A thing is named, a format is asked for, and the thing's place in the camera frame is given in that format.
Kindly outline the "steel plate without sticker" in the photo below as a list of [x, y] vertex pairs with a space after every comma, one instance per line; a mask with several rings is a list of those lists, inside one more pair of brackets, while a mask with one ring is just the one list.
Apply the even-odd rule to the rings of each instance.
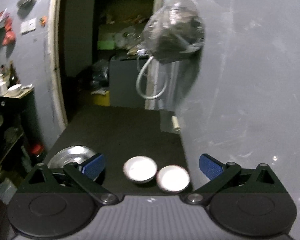
[[86, 146], [70, 146], [56, 153], [48, 162], [47, 167], [51, 169], [62, 168], [68, 163], [81, 164], [96, 154]]

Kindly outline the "white bowl red rim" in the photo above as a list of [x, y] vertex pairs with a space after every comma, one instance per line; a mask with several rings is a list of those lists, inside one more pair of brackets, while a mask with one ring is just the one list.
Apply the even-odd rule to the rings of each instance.
[[150, 182], [157, 174], [157, 164], [146, 156], [136, 156], [127, 160], [123, 165], [123, 172], [128, 180], [136, 184]]
[[160, 169], [157, 174], [158, 187], [168, 193], [179, 193], [190, 184], [188, 172], [177, 165], [168, 165]]

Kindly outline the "yellow bin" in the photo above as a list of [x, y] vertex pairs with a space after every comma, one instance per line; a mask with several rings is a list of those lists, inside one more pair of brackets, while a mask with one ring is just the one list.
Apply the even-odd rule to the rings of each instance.
[[93, 91], [90, 100], [92, 105], [110, 106], [110, 91], [102, 89]]

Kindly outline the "black garbage bag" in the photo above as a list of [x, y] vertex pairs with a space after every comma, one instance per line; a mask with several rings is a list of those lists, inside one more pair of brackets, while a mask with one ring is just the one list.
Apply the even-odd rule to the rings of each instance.
[[91, 86], [94, 90], [109, 87], [109, 61], [100, 59], [93, 64]]

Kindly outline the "dark grey cabinet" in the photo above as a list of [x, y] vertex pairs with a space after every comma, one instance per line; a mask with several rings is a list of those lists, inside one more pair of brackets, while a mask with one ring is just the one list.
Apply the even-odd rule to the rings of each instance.
[[136, 91], [135, 84], [139, 71], [147, 61], [146, 57], [116, 55], [109, 63], [110, 105], [114, 107], [145, 107], [143, 99]]

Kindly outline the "wooden side shelf table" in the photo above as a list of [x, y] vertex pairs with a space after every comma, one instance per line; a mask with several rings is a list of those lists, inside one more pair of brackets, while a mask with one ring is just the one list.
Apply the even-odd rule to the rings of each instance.
[[7, 93], [3, 95], [6, 98], [16, 98], [21, 99], [27, 94], [30, 94], [34, 89], [33, 84], [28, 86], [23, 86], [22, 84], [17, 84], [8, 89]]

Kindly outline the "white ceramic bowl on shelf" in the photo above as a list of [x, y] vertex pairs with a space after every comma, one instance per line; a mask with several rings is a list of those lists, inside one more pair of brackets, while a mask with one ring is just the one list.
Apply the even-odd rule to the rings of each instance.
[[21, 83], [11, 86], [8, 89], [9, 96], [12, 96], [12, 97], [18, 96], [21, 93], [21, 88], [22, 88]]

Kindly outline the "dark glass bottle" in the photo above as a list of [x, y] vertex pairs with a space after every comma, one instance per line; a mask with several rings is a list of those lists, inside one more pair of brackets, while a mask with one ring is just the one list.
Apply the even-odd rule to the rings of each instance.
[[10, 87], [18, 84], [18, 77], [15, 72], [15, 68], [13, 66], [13, 63], [10, 63], [10, 78], [9, 78], [9, 85]]

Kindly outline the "white squat bottle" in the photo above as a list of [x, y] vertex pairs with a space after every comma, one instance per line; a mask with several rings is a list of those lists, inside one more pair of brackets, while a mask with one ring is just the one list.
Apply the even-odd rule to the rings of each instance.
[[7, 82], [4, 79], [0, 79], [0, 96], [6, 95], [8, 92]]

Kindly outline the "green box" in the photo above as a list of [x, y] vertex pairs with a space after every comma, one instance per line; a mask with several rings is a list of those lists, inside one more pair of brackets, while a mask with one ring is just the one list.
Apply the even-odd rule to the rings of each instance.
[[97, 48], [98, 50], [114, 50], [115, 42], [113, 40], [99, 40]]

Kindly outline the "hanging clear plastic bag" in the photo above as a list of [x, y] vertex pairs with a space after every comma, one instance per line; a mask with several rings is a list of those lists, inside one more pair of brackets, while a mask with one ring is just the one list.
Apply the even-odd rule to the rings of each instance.
[[149, 56], [161, 64], [182, 61], [204, 45], [204, 24], [196, 0], [168, 0], [142, 32]]

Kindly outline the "red plastic bag on wall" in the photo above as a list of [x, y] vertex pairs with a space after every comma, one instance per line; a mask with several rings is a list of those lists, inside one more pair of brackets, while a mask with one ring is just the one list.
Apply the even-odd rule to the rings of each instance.
[[12, 20], [10, 17], [6, 18], [4, 29], [5, 29], [5, 36], [2, 45], [7, 46], [9, 44], [15, 43], [16, 35], [12, 29]]

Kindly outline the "white wall switch plate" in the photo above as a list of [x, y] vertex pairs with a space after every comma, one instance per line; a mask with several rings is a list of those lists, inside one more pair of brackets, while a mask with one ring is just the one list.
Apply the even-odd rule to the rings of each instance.
[[21, 35], [34, 31], [37, 26], [37, 19], [33, 18], [31, 20], [25, 21], [20, 26]]

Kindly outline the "orange wall hook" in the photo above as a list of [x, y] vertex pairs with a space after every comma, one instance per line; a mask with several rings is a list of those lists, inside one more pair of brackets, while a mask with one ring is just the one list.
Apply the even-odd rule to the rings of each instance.
[[40, 20], [39, 20], [39, 22], [40, 22], [40, 25], [42, 27], [45, 27], [46, 26], [46, 22], [47, 22], [47, 17], [46, 16], [41, 17]]

